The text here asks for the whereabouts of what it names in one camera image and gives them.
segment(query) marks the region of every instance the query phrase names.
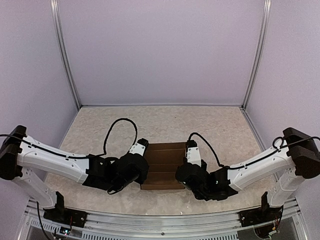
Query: cable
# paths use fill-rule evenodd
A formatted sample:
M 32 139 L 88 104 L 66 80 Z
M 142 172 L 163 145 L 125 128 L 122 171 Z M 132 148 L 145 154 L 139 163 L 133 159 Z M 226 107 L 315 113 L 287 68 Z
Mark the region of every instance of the cable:
M 214 157 L 215 157 L 215 160 L 216 160 L 216 162 L 218 163 L 218 166 L 221 167 L 221 168 L 225 167 L 225 165 L 223 165 L 223 164 L 220 163 L 219 158 L 218 158 L 218 155 L 216 154 L 215 150 L 214 150 L 213 147 L 210 145 L 210 143 L 209 143 L 203 136 L 201 136 L 199 133 L 197 133 L 197 132 L 191 133 L 190 136 L 189 136 L 189 138 L 188 138 L 188 141 L 191 140 L 191 138 L 192 138 L 193 135 L 197 135 L 199 138 L 201 138 L 201 139 L 207 144 L 207 146 L 210 148 L 211 152 L 213 153 L 213 155 L 214 155 Z
M 295 145 L 295 144 L 298 144 L 298 143 L 301 143 L 301 142 L 304 142 L 304 141 L 308 141 L 308 140 L 312 140 L 312 139 L 317 139 L 317 140 L 320 141 L 320 137 L 318 137 L 318 136 L 310 136 L 310 137 L 308 137 L 308 138 L 301 139 L 301 140 L 299 140 L 299 141 L 295 141 L 295 142 L 289 143 L 289 144 L 287 144 L 287 145 L 284 145 L 284 143 L 285 143 L 285 138 L 282 137 L 282 136 L 278 136 L 278 137 L 276 137 L 276 138 L 273 140 L 273 142 L 272 142 L 272 147 L 275 148 L 275 150 L 274 150 L 273 152 L 271 152 L 271 153 L 269 153 L 268 155 L 265 155 L 265 156 L 263 156 L 263 157 L 261 157 L 261 158 L 258 158 L 258 159 L 254 160 L 254 161 L 252 161 L 252 162 L 249 162 L 249 163 L 247 163 L 247 164 L 245 164 L 245 165 L 236 166 L 236 167 L 230 167 L 230 166 L 223 165 L 223 164 L 220 163 L 219 158 L 218 158 L 215 150 L 213 149 L 213 147 L 212 147 L 212 146 L 208 143 L 208 141 L 207 141 L 203 136 L 201 136 L 199 133 L 197 133 L 197 132 L 191 133 L 190 136 L 189 136 L 189 138 L 188 138 L 188 141 L 191 140 L 191 138 L 192 138 L 193 135 L 197 135 L 198 137 L 200 137 L 200 138 L 209 146 L 210 150 L 212 151 L 212 153 L 213 153 L 213 155 L 214 155 L 214 157 L 215 157 L 215 159 L 216 159 L 216 162 L 217 162 L 218 166 L 221 167 L 221 168 L 226 168 L 226 169 L 228 169 L 228 170 L 238 170 L 238 169 L 246 168 L 247 166 L 250 166 L 250 165 L 252 165 L 252 164 L 255 164 L 255 163 L 260 162 L 260 161 L 262 161 L 262 160 L 264 160 L 264 159 L 266 159 L 266 158 L 271 157 L 272 155 L 276 154 L 277 152 L 280 152 L 281 149 L 287 148 L 287 147 L 289 147 L 289 146 L 292 146 L 292 145 Z M 280 144 L 279 146 L 276 146 L 276 142 L 277 142 L 278 140 L 281 140 L 281 144 Z
M 42 230 L 44 236 L 46 237 L 46 239 L 52 240 L 52 239 L 50 239 L 50 238 L 48 237 L 48 235 L 46 234 L 46 231 L 45 231 L 45 229 L 44 229 L 44 226 L 42 225 L 42 221 L 41 221 L 41 217 L 40 217 L 40 211 L 39 211 L 39 203 L 38 203 L 38 202 L 36 202 L 36 210 L 37 210 L 37 212 L 38 212 L 39 223 L 40 223 L 40 227 L 41 227 L 41 230 Z
M 105 139 L 104 139 L 104 142 L 103 142 L 103 153 L 102 154 L 98 154 L 98 155 L 86 155 L 86 156 L 70 156 L 70 155 L 66 155 L 66 154 L 62 154 L 62 153 L 58 153 L 58 152 L 55 152 L 55 151 L 51 151 L 45 147 L 42 147 L 42 146 L 38 146 L 38 145 L 35 145 L 31 142 L 28 142 L 20 137 L 17 137 L 17 136 L 14 136 L 12 134 L 0 134 L 0 137 L 10 137 L 10 138 L 14 138 L 14 139 L 17 139 L 31 147 L 34 147 L 36 149 L 40 149 L 42 151 L 45 151 L 47 153 L 50 153 L 50 154 L 53 154 L 53 155 L 56 155 L 56 156 L 59 156 L 59 157 L 63 157 L 63 158 L 66 158 L 66 159 L 94 159 L 96 157 L 101 157 L 101 156 L 104 156 L 107 154 L 107 149 L 106 149 L 106 145 L 107 145 L 107 140 L 108 140 L 108 137 L 111 133 L 111 130 L 113 129 L 113 127 L 115 126 L 115 124 L 119 121 L 127 121 L 127 122 L 130 122 L 133 127 L 134 127 L 134 130 L 135 130 L 135 137 L 134 137 L 134 141 L 133 141 L 133 144 L 134 145 L 137 141 L 137 137 L 138 137 L 138 128 L 137 128 L 137 125 L 134 123 L 134 121 L 132 121 L 131 119 L 129 118 L 119 118 L 117 120 L 115 120 L 111 127 L 109 128 L 106 136 L 105 136 Z

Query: open cardboard box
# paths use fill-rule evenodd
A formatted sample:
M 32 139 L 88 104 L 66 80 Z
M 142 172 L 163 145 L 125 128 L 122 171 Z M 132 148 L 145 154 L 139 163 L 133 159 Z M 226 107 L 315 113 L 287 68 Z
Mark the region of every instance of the open cardboard box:
M 149 164 L 147 178 L 140 185 L 142 190 L 172 190 L 184 189 L 175 174 L 179 166 L 184 163 L 186 143 L 151 143 L 144 158 Z

